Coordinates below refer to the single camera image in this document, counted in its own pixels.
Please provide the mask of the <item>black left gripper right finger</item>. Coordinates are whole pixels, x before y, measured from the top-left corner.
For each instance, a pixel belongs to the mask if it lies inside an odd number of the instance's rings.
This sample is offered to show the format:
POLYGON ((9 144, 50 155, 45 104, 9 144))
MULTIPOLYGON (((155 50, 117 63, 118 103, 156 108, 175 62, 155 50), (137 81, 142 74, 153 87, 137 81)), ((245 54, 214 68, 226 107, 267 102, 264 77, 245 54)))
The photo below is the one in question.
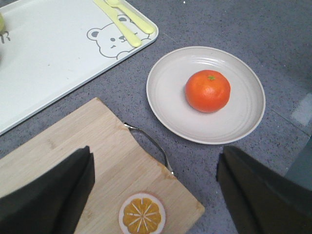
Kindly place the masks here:
POLYGON ((240 234, 310 234, 312 193, 235 146, 219 156, 216 179, 240 234))

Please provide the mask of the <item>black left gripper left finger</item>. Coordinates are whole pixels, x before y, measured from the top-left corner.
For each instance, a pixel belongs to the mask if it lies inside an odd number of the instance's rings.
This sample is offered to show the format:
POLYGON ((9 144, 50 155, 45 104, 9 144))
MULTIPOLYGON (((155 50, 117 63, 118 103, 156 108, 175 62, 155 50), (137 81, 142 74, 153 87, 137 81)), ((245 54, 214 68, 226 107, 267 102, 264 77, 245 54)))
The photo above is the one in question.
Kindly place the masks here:
POLYGON ((0 199, 2 234, 73 234, 95 183, 94 156, 77 149, 29 184, 0 199))

